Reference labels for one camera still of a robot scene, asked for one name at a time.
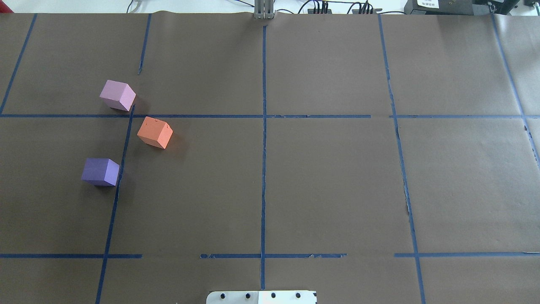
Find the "orange foam cube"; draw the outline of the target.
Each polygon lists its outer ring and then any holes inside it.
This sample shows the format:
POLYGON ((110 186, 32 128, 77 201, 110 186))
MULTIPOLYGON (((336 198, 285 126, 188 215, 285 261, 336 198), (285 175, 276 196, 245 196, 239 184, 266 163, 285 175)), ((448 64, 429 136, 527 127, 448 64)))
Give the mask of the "orange foam cube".
POLYGON ((166 149, 173 129, 165 121, 146 116, 137 133, 143 143, 161 149, 166 149))

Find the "pink foam cube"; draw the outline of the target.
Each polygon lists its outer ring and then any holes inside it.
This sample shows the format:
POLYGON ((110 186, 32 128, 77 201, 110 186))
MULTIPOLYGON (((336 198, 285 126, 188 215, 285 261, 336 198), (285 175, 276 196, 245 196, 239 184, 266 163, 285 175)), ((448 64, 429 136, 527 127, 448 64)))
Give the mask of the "pink foam cube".
POLYGON ((100 93, 100 98, 112 109, 130 111, 136 93, 127 84, 108 79, 100 93))

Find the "purple foam cube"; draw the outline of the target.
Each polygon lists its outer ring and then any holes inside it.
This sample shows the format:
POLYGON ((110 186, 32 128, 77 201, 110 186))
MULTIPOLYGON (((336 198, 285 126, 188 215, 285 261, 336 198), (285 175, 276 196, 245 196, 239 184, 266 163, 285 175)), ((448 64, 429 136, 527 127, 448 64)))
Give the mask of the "purple foam cube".
POLYGON ((91 185, 115 187, 120 165, 109 158, 87 158, 81 180, 91 185))

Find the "black box with label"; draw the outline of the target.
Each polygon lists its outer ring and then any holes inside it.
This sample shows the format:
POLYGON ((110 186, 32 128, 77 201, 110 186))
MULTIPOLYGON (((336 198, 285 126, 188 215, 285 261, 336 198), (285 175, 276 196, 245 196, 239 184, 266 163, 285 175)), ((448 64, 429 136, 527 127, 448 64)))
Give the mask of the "black box with label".
POLYGON ((474 15, 472 0, 407 0, 407 15, 474 15))

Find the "grey aluminium frame post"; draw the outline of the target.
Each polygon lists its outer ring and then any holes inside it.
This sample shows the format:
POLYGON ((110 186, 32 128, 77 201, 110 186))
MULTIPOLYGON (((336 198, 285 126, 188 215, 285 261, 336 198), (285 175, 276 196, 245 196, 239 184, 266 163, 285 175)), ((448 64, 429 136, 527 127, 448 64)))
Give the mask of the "grey aluminium frame post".
POLYGON ((275 9, 274 0, 255 0, 254 17, 255 19, 274 19, 275 9))

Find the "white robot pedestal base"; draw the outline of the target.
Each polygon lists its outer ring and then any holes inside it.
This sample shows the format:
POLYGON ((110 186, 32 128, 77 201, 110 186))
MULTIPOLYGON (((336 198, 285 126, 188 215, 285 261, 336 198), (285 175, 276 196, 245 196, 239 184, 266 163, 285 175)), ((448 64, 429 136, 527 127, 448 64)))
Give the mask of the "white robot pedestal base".
POLYGON ((316 304, 318 297, 311 290, 215 291, 207 304, 316 304))

